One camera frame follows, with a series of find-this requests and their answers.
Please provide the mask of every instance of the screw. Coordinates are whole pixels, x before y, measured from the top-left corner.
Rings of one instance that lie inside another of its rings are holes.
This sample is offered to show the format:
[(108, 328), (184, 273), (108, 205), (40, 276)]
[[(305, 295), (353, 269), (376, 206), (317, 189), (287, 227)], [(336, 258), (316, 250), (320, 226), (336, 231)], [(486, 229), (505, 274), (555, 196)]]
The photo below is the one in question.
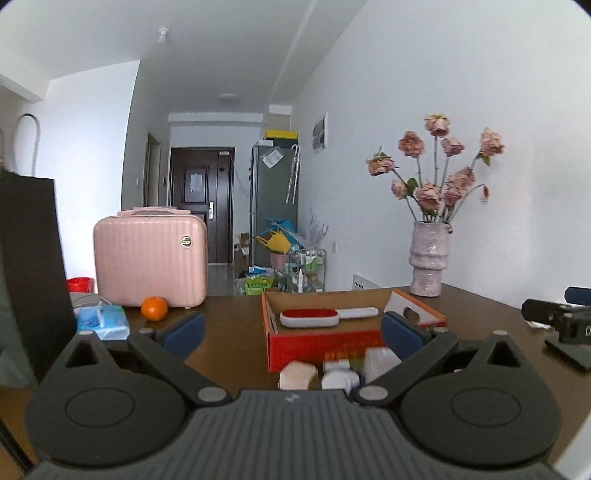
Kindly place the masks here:
[(228, 393), (220, 387), (205, 387), (197, 392), (199, 400), (207, 403), (216, 403), (222, 401), (228, 396)]
[(388, 390), (378, 385), (368, 385), (359, 390), (359, 396), (367, 401), (380, 401), (388, 398)]

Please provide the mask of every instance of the suitcase logo badge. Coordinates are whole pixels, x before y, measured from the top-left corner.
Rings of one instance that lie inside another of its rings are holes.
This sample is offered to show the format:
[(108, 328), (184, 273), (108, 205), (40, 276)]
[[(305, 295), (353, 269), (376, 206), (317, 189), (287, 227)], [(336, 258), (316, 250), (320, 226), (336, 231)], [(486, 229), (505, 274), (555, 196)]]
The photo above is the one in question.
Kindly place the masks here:
[(193, 243), (193, 240), (191, 240), (191, 237), (189, 237), (188, 235), (185, 235), (184, 237), (181, 238), (181, 245), (184, 246), (185, 248), (189, 248), (192, 243)]

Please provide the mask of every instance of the green leaf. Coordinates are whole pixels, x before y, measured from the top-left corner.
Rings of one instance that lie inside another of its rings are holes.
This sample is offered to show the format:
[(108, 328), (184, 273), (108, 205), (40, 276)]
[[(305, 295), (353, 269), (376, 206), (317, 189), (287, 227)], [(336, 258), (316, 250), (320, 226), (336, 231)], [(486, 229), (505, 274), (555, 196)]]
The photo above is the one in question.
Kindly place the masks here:
[(487, 167), (491, 166), (491, 158), (488, 155), (484, 155), (484, 153), (480, 152), (478, 158), (480, 158)]
[(414, 190), (418, 187), (416, 179), (408, 179), (407, 181), (407, 192), (412, 197)]

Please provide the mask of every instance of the ceiling light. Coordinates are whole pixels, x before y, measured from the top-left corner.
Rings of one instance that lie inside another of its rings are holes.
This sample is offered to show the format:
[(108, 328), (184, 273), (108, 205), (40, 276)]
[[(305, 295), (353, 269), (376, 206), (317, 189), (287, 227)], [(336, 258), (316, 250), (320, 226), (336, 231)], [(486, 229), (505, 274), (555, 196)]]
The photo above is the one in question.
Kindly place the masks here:
[(238, 103), (240, 96), (236, 93), (223, 93), (218, 97), (218, 100), (222, 103)]
[(163, 27), (158, 31), (160, 32), (160, 36), (158, 37), (157, 43), (164, 43), (166, 41), (166, 37), (168, 36), (168, 28)]

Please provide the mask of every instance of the pink ceramic vase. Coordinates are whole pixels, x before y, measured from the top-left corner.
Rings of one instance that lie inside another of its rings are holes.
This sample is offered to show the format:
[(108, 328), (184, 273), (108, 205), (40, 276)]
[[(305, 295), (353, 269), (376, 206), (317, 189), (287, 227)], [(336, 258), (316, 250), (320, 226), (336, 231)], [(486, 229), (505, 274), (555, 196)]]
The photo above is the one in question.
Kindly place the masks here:
[(449, 225), (414, 222), (408, 263), (413, 267), (410, 293), (420, 297), (441, 295), (441, 271), (447, 268)]

